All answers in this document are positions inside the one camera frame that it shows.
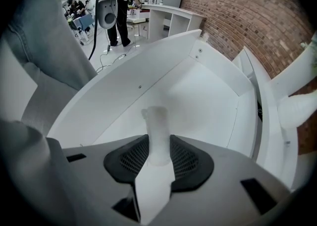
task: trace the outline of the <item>white desk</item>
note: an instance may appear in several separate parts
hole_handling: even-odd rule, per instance
[[[168,36],[173,36],[182,32],[199,29],[203,16],[194,12],[165,5],[147,4],[143,9],[150,10],[149,40],[151,42],[163,38],[164,25],[169,26]],[[172,14],[171,20],[165,18],[166,14]]]

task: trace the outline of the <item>denim pants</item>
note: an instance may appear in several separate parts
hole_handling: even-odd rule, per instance
[[[67,24],[61,0],[24,0],[3,36],[38,85],[22,122],[46,135],[70,99],[97,74]]]

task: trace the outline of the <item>tiled floor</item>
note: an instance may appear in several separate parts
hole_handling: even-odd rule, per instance
[[[98,29],[96,49],[90,60],[95,70],[100,68],[102,64],[103,66],[112,64],[114,60],[122,54],[129,55],[135,52],[136,50],[141,49],[145,45],[149,44],[146,38],[137,35],[137,30],[133,32],[131,28],[128,28],[128,37],[133,43],[131,43],[129,46],[123,47],[123,45],[121,44],[119,33],[117,33],[117,35],[118,35],[118,46],[111,47],[110,52],[107,55],[105,55],[107,47],[108,47],[108,40],[107,40],[108,37],[106,36],[105,29],[102,29],[102,28]],[[85,43],[84,46],[81,46],[87,57],[90,56],[93,46],[94,46],[94,35],[93,33],[91,33],[89,35],[89,42]]]

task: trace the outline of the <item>black cable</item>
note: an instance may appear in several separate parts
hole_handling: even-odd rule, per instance
[[[96,0],[96,4],[95,4],[95,11],[96,11],[96,15],[95,15],[95,34],[94,34],[94,47],[93,50],[91,51],[91,54],[88,58],[88,60],[91,59],[92,55],[94,54],[94,51],[96,49],[96,42],[97,42],[97,27],[98,27],[98,3],[99,0]]]

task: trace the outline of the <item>white cylinder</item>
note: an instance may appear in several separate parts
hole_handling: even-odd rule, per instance
[[[164,107],[152,106],[142,110],[149,135],[149,161],[155,166],[164,166],[170,162],[168,111]]]
[[[317,90],[286,98],[278,106],[278,116],[284,129],[303,124],[317,109]]]

